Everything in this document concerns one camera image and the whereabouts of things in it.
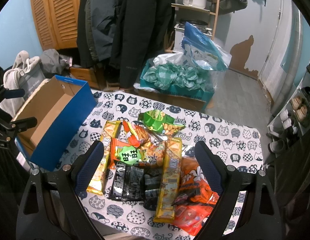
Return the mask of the black hanging coat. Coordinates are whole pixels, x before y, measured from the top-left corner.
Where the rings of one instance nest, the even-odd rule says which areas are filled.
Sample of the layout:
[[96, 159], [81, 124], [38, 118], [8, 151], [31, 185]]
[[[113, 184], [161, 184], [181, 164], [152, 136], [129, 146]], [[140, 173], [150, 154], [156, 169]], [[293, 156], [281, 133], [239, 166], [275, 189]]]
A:
[[121, 88], [132, 87], [146, 61], [164, 52], [171, 16], [171, 0], [123, 0], [110, 60]]

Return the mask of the black snack bag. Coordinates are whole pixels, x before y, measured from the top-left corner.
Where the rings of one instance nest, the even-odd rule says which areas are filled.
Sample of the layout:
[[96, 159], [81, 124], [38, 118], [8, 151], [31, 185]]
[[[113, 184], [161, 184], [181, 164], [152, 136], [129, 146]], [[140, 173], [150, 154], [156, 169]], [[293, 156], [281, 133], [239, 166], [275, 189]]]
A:
[[118, 161], [109, 198], [116, 201], [151, 201], [159, 196], [162, 169], [138, 167]]

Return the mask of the orange green rice cracker bag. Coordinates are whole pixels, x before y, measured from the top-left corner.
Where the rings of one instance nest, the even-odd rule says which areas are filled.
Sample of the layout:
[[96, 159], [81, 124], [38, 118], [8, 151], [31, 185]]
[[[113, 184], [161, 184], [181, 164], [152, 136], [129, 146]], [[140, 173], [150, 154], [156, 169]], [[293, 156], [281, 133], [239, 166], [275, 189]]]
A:
[[136, 148], [130, 144], [113, 138], [110, 148], [109, 168], [114, 169], [117, 162], [139, 167], [161, 167], [166, 153], [166, 141], [151, 144], [146, 148]]

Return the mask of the blue cardboard box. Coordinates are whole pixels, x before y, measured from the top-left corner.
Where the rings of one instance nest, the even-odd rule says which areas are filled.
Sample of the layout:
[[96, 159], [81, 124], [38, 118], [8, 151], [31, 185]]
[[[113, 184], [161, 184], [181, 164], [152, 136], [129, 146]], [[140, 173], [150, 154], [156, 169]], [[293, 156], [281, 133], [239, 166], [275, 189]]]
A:
[[34, 128], [18, 134], [20, 152], [27, 161], [53, 171], [95, 105], [86, 81], [58, 75], [45, 79], [14, 117], [37, 119]]

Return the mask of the yellow cracker pack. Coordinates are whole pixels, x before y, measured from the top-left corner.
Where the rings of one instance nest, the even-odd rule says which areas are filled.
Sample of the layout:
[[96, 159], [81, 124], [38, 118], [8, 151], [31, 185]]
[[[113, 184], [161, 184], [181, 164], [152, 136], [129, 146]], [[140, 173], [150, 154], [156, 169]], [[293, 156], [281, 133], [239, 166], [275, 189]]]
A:
[[92, 177], [87, 192], [95, 193], [102, 195], [105, 187], [106, 174], [108, 163], [110, 160], [110, 151], [111, 151], [111, 141], [117, 134], [118, 128], [120, 126], [120, 121], [107, 121], [99, 138], [100, 142], [104, 146], [104, 155], [97, 167], [94, 176]]
[[156, 223], [170, 223], [174, 221], [175, 199], [179, 189], [182, 163], [182, 146], [180, 138], [169, 138], [167, 140], [162, 183], [154, 216], [154, 222]]

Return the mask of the wooden crate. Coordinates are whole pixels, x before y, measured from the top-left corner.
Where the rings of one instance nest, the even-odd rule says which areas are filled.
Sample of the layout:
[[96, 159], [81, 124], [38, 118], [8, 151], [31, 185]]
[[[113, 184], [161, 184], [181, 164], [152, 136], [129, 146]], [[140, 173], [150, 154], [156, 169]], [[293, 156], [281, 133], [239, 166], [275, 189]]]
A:
[[97, 77], [93, 69], [70, 67], [69, 71], [76, 79], [86, 81], [91, 88], [99, 89]]

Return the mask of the red orange snack bag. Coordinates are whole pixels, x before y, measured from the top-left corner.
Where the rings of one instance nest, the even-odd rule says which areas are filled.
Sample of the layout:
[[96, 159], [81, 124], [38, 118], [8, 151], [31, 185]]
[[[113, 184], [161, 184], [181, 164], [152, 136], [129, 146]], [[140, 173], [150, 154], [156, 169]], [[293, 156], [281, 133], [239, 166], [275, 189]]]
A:
[[213, 211], [209, 205], [179, 205], [175, 208], [173, 225], [196, 236], [202, 228], [202, 222]]

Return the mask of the wooden shelf rack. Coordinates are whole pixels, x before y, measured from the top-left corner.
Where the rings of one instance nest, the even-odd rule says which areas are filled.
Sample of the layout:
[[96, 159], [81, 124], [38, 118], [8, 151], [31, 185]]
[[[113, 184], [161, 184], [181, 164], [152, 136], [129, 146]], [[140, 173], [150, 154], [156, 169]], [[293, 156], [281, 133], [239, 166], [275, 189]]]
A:
[[164, 51], [176, 53], [182, 50], [185, 22], [188, 21], [198, 27], [208, 38], [214, 39], [219, 0], [172, 0], [171, 6], [173, 27], [164, 37]]

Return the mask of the orange stick snack bag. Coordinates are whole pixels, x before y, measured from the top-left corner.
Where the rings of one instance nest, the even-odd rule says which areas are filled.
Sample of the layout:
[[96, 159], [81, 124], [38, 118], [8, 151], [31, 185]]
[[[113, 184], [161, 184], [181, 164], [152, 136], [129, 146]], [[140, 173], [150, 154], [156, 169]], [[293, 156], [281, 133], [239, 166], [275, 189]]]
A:
[[130, 122], [122, 121], [124, 132], [126, 133], [126, 141], [131, 146], [139, 148], [147, 145], [149, 140], [148, 132], [140, 125], [132, 125]]

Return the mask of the large orange snack bag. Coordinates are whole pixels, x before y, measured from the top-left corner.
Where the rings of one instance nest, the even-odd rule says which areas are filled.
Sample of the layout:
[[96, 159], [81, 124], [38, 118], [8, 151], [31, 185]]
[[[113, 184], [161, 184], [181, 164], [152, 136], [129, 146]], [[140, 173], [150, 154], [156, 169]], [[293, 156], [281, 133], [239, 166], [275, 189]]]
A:
[[219, 195], [212, 191], [194, 157], [182, 157], [177, 205], [215, 205]]

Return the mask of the cat pattern tablecloth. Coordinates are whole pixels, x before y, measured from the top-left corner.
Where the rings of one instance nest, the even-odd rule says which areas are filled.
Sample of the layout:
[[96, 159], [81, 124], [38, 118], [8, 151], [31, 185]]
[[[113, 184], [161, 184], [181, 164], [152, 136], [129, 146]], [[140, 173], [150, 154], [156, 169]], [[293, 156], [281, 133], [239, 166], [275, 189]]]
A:
[[[124, 92], [94, 91], [94, 98], [97, 102], [95, 108], [65, 148], [57, 168], [74, 163], [85, 153], [100, 138], [107, 121], [126, 120], [136, 124], [140, 113], [152, 109], [165, 112], [185, 126], [178, 137], [186, 147], [186, 155], [192, 155], [196, 142], [204, 141], [227, 165], [249, 173], [262, 168], [260, 134], [254, 128]], [[191, 235], [173, 224], [155, 223], [154, 212], [145, 209], [142, 202], [111, 200], [109, 193], [114, 174], [114, 170], [107, 172], [102, 195], [91, 192], [80, 195], [84, 209], [104, 235], [117, 230], [146, 239], [191, 239]]]

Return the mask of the grey hanging jacket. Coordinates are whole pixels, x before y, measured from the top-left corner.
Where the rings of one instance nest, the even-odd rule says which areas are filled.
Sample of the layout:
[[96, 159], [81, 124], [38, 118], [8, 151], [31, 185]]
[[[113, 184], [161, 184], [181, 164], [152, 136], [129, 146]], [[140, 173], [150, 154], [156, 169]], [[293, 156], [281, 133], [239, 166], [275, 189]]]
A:
[[110, 57], [115, 28], [115, 0], [80, 0], [77, 47], [83, 68]]

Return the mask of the shoe rack with shoes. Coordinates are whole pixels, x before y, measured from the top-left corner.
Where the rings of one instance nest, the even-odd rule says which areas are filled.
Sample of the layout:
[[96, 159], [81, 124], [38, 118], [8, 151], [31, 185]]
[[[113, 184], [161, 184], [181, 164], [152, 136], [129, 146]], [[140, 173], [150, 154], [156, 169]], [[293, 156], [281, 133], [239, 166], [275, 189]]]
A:
[[283, 154], [310, 129], [310, 63], [297, 88], [268, 124], [268, 149], [275, 156]]

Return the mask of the green pea snack bag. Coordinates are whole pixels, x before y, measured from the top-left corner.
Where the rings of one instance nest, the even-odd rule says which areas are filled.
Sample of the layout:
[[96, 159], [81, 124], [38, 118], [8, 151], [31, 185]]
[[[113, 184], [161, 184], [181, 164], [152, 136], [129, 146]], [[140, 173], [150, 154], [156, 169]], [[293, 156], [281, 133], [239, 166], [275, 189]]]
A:
[[157, 109], [140, 113], [138, 120], [150, 131], [161, 135], [174, 136], [185, 128], [176, 118]]

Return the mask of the blue plastic bag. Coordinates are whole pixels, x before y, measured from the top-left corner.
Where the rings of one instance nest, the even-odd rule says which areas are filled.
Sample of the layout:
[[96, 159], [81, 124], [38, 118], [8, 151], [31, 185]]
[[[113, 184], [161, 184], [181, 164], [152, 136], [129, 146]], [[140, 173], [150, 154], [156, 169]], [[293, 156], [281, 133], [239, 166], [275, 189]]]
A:
[[182, 49], [185, 57], [203, 70], [224, 72], [231, 61], [229, 53], [189, 22], [185, 24]]

